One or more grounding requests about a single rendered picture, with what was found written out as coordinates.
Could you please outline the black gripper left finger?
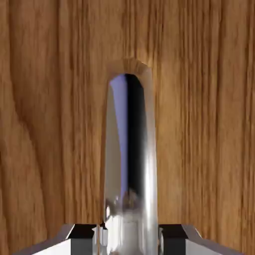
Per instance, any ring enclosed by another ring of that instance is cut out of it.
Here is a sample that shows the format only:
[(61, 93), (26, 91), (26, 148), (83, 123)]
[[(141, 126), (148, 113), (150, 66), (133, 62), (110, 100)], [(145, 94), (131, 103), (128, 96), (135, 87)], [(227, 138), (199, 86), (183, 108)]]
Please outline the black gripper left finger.
[(55, 237), (12, 255), (108, 255), (107, 244), (104, 224), (64, 224)]

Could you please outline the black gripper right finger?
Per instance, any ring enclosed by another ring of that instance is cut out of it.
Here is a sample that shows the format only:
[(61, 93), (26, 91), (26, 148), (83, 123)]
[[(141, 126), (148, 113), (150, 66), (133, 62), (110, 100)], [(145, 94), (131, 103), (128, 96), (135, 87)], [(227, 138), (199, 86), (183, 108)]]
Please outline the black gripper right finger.
[(244, 255), (201, 237), (192, 225), (161, 224), (158, 255)]

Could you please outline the curved silver metal handle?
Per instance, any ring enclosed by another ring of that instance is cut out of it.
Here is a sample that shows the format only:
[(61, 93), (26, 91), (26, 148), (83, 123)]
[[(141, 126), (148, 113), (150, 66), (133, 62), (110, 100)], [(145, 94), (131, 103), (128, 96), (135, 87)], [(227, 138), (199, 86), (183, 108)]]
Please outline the curved silver metal handle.
[(128, 58), (109, 66), (104, 124), (100, 255), (158, 255), (153, 82), (146, 64)]

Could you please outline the wooden drawer front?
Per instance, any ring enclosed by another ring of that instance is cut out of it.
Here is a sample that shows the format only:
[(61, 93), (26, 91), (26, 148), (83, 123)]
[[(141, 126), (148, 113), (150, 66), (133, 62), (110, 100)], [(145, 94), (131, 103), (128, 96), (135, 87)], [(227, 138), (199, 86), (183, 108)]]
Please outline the wooden drawer front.
[(152, 69), (159, 222), (255, 255), (255, 0), (0, 0), (0, 255), (101, 220), (126, 58)]

